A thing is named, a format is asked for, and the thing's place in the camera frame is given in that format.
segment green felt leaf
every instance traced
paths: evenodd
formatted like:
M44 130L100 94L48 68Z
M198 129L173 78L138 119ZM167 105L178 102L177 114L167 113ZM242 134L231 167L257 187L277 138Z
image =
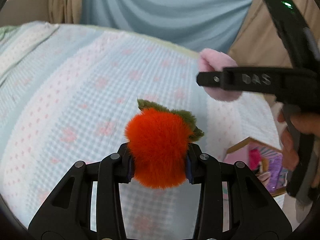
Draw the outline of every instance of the green felt leaf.
M200 138L203 136L204 136L204 132L201 131L198 127L196 127L193 131L193 134L189 136L189 141L196 142L200 140Z
M160 104L157 104L155 102L150 102L148 100L144 99L138 99L138 108L142 111L143 109L149 109L153 108L160 112L170 112L170 110L164 106L161 106Z
M179 115L188 124L192 131L196 128L197 119L191 112L176 109L173 109L170 112Z

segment metal screw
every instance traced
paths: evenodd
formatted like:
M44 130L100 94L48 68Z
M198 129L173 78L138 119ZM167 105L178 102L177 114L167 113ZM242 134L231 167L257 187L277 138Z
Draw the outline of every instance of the metal screw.
M244 168L244 163L243 163L243 162L237 162L237 163L236 163L236 166L237 166L238 168Z
M200 155L200 159L206 161L207 159L209 159L209 155L207 155L206 153L202 153Z
M77 162L75 163L75 166L76 166L77 168L80 168L80 167L83 166L83 164L84 164L83 161L77 161Z
M116 160L116 159L120 158L120 155L119 155L119 153L113 153L113 154L111 154L110 158L113 160Z

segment toy box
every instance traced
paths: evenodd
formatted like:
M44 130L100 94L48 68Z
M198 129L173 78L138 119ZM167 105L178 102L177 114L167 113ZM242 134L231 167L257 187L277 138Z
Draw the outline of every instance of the toy box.
M282 152L270 145L248 137L227 150L225 163L242 161L252 166L252 156L259 155L259 164L251 170L257 175L272 196L285 193L288 170L282 167Z

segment green led light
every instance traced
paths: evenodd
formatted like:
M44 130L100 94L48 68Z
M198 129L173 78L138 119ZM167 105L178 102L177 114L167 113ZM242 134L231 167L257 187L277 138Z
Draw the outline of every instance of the green led light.
M281 2L282 2L285 6L293 9L293 8L292 8L292 5L291 5L290 3L287 3L287 2L284 2L284 1L281 1Z

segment pink box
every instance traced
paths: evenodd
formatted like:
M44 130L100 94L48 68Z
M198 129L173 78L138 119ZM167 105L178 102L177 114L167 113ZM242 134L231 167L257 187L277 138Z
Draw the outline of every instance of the pink box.
M285 193L287 169L282 167L282 152L270 145L248 137L227 150L225 163L234 164L242 161L249 165L249 151L259 150L261 157L269 161L268 171L271 173L270 181L266 185L272 196Z

